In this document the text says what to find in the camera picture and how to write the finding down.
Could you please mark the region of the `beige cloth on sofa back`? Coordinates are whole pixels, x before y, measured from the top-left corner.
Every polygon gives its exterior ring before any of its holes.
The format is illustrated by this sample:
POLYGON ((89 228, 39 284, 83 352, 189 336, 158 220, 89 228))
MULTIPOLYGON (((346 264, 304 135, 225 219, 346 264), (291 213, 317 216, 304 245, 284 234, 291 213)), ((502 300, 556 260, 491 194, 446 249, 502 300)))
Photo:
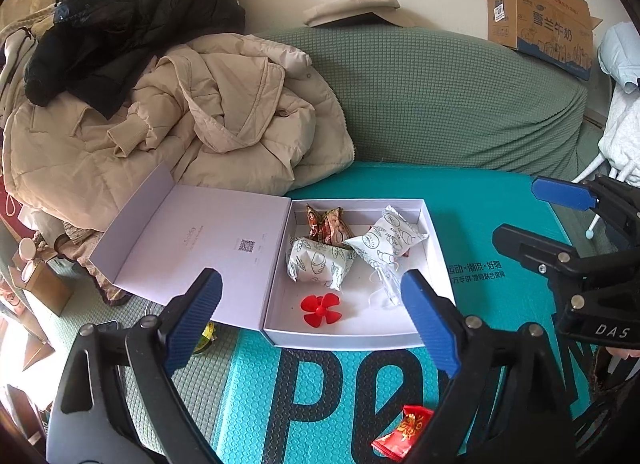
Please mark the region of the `beige cloth on sofa back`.
POLYGON ((336 0, 322 2, 303 12, 303 24, 311 28, 367 20, 382 21, 398 28, 413 28, 416 25, 401 9, 398 0, 336 0))

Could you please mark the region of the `glass jar blue label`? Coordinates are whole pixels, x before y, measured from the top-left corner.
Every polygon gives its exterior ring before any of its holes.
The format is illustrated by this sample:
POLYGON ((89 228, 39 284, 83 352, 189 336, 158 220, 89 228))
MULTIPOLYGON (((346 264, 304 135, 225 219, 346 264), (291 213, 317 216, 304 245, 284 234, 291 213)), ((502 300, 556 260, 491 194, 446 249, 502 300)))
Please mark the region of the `glass jar blue label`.
POLYGON ((213 345, 213 342, 216 340, 216 326, 213 321, 208 321, 205 325, 203 332, 201 332, 200 339, 195 345, 193 349, 193 354, 202 354, 205 352, 210 346, 213 345))

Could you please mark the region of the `white patterned snack packet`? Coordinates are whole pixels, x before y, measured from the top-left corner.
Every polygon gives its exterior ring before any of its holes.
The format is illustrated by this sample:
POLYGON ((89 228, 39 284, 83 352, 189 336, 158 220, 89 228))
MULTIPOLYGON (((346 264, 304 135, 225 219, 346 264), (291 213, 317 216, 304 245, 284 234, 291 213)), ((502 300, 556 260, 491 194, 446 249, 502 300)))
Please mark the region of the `white patterned snack packet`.
POLYGON ((291 247, 286 272, 294 282, 317 283, 341 291, 356 253, 348 248, 297 238, 291 247))
POLYGON ((365 234, 353 236, 344 244, 372 268, 378 269, 393 265, 398 257, 427 239, 427 232, 420 232, 393 206, 387 205, 381 218, 365 234))

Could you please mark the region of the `brown foil candy wrapper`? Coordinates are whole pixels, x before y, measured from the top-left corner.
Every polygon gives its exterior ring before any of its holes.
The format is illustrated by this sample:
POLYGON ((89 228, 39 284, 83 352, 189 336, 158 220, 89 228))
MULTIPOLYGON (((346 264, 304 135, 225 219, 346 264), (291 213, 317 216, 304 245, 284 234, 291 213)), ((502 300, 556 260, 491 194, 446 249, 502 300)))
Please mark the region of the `brown foil candy wrapper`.
POLYGON ((331 246, 345 246, 345 241, 354 237, 344 218, 344 210, 334 207, 324 212, 306 205, 306 218, 311 241, 331 246))

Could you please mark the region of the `teal foam mailer bag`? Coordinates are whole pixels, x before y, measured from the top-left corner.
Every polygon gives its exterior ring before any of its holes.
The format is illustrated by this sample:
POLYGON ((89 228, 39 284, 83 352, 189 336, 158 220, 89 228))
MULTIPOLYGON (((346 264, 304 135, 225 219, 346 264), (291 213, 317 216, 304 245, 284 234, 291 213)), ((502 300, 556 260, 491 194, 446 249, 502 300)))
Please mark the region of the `teal foam mailer bag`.
MULTIPOLYGON (((512 172, 358 163, 296 190, 294 198, 423 201, 460 311, 500 330, 527 322, 551 330, 555 304, 544 278, 498 254, 491 242, 500 224, 565 239, 531 184, 512 172)), ((373 440, 398 424, 407 404, 434 406, 446 383, 418 338, 387 335, 320 351, 278 348, 262 334, 242 331, 212 445, 227 463, 375 463, 373 440)))

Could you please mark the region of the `red candy packet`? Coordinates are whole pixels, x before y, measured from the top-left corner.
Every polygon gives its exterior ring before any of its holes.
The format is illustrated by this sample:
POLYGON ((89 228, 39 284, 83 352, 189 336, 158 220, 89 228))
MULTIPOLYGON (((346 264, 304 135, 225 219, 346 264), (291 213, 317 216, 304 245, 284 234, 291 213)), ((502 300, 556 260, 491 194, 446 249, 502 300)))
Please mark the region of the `red candy packet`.
POLYGON ((371 448, 383 458, 401 463, 431 421, 434 411, 425 406, 402 407, 401 420, 388 434, 371 442, 371 448))

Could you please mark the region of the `red plastic propeller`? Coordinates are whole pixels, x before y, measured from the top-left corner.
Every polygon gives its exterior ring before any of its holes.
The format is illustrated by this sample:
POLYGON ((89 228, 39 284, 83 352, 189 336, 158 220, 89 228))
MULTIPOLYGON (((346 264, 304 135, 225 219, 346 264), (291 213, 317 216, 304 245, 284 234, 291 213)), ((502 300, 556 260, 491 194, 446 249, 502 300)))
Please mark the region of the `red plastic propeller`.
POLYGON ((299 304, 304 321, 312 328, 320 328, 322 322, 334 324, 342 314, 336 309, 341 299, 334 293, 306 296, 299 304))

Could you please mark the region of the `black jacket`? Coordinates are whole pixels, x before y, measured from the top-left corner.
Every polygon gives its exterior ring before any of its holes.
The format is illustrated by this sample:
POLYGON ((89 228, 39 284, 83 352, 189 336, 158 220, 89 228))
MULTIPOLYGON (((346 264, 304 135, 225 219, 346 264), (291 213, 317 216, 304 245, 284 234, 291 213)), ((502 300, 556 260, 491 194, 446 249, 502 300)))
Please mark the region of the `black jacket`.
POLYGON ((238 0, 60 0, 25 68, 25 94, 47 106, 67 92, 111 118, 152 57, 198 36, 244 30, 238 0))

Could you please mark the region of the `white patterned snack packet left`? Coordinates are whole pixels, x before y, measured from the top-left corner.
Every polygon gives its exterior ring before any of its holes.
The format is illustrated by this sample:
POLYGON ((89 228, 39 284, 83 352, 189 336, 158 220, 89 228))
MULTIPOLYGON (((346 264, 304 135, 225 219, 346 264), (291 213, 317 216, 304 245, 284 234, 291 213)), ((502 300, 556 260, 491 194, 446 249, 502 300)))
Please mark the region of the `white patterned snack packet left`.
POLYGON ((341 291, 356 253, 348 248, 297 238, 291 247, 286 272, 294 282, 317 283, 341 291))

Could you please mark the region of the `white patterned snack packet right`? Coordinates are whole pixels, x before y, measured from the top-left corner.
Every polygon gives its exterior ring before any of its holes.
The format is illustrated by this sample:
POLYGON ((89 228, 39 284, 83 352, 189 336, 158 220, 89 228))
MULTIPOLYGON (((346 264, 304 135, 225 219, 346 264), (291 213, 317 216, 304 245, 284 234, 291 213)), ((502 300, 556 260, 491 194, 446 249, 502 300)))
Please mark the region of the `white patterned snack packet right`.
POLYGON ((398 257, 427 239, 427 232, 420 232, 393 206, 387 205, 381 218, 365 234, 353 236, 344 244, 372 268, 378 269, 393 265, 398 257))

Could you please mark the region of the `beige puffer jacket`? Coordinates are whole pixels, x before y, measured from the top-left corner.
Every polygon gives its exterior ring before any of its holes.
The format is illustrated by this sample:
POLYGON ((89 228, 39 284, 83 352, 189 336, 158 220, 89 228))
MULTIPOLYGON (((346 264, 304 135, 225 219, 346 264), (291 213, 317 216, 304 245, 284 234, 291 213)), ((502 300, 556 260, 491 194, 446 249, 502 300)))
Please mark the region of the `beige puffer jacket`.
POLYGON ((305 51, 219 34, 151 61, 111 117, 71 94, 21 99, 1 169, 17 201, 103 231, 160 165, 180 184, 282 195, 354 158, 340 102, 305 51))

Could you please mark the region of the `white open gift box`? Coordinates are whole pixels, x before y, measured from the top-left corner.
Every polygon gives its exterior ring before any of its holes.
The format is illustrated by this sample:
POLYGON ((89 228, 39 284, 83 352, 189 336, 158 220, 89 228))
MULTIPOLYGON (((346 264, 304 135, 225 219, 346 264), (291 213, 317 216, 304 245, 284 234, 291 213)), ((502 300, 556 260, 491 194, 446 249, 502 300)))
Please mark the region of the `white open gift box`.
POLYGON ((262 333, 274 346, 364 351, 404 349, 421 341, 404 307, 374 310, 373 269, 352 265, 338 297, 341 320, 312 328, 300 302, 326 287, 294 282, 286 272, 295 239, 307 233, 305 210, 341 207, 356 234, 366 232, 393 206, 428 239, 400 258, 399 271, 418 269, 439 296, 451 283, 433 219, 422 193, 398 170, 352 166, 282 198, 176 184, 155 169, 113 220, 91 262, 122 290, 165 305, 185 292, 205 268, 217 270, 224 288, 216 322, 262 333))

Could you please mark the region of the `light blue garment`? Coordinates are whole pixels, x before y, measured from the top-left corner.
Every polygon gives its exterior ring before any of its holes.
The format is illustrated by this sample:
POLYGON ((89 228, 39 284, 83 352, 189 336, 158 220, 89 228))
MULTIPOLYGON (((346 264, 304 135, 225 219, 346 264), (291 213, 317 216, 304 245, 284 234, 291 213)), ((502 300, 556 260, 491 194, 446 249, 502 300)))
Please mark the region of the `light blue garment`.
POLYGON ((632 22, 620 22, 609 28, 598 47, 603 73, 612 77, 626 94, 639 88, 640 36, 632 22))

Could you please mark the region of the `milk carton cardboard box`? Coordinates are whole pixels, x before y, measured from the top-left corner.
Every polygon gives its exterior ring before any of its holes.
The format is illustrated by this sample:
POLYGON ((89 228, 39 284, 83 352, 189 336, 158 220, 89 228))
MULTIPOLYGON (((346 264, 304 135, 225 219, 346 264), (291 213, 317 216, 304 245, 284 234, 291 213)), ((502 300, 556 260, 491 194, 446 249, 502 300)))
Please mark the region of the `milk carton cardboard box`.
POLYGON ((601 20, 585 0, 486 0, 487 39, 562 68, 580 80, 590 77, 593 31, 601 20))

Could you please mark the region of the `small brown cardboard box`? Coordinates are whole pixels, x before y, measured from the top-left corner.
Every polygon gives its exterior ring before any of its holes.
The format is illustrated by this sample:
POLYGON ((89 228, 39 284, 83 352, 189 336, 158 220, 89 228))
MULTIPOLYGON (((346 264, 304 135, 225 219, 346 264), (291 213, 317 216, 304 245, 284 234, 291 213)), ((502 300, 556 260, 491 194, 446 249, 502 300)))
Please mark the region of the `small brown cardboard box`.
POLYGON ((14 286, 29 292, 52 314, 59 317, 63 313, 72 291, 39 254, 33 239, 18 241, 9 272, 14 286))

